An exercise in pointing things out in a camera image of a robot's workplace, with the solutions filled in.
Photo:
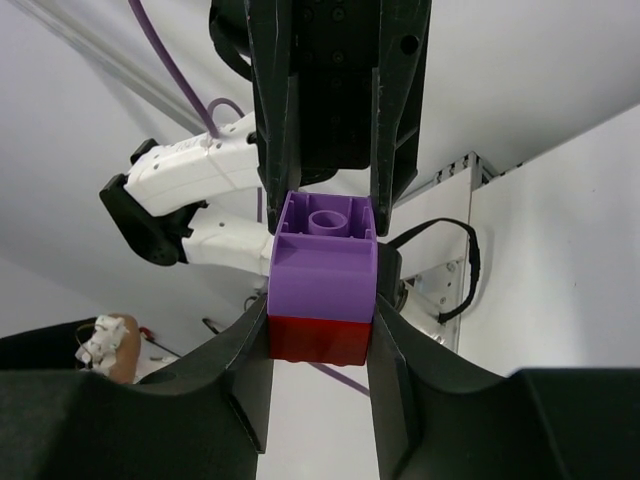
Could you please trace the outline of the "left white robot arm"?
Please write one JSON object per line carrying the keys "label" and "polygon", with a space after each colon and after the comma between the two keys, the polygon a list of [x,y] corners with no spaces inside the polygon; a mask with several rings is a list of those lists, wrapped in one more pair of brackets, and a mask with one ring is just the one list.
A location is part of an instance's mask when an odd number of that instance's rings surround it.
{"label": "left white robot arm", "polygon": [[100,198],[159,266],[266,275],[286,196],[342,170],[370,174],[379,235],[416,177],[428,1],[215,1],[217,54],[253,110],[170,145],[147,140]]}

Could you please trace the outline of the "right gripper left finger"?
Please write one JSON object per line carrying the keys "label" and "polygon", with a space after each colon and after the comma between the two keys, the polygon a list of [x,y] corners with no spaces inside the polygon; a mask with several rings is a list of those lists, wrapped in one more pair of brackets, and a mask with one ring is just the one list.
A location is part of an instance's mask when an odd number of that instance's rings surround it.
{"label": "right gripper left finger", "polygon": [[134,385],[68,370],[1,375],[5,479],[252,479],[273,362],[256,300],[229,328]]}

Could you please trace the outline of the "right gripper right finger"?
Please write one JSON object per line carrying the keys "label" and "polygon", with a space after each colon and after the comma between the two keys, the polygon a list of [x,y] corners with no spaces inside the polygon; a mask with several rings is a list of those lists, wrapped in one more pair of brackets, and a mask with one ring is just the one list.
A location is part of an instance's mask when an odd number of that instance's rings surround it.
{"label": "right gripper right finger", "polygon": [[635,369],[493,374],[418,332],[384,299],[367,370],[384,479],[635,479]]}

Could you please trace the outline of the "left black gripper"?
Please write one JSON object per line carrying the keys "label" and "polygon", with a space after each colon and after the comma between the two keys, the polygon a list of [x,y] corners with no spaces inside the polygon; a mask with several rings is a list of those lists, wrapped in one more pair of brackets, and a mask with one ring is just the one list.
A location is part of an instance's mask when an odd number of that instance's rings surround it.
{"label": "left black gripper", "polygon": [[289,191],[370,169],[377,234],[417,176],[429,1],[214,1],[217,53],[250,81],[275,233]]}

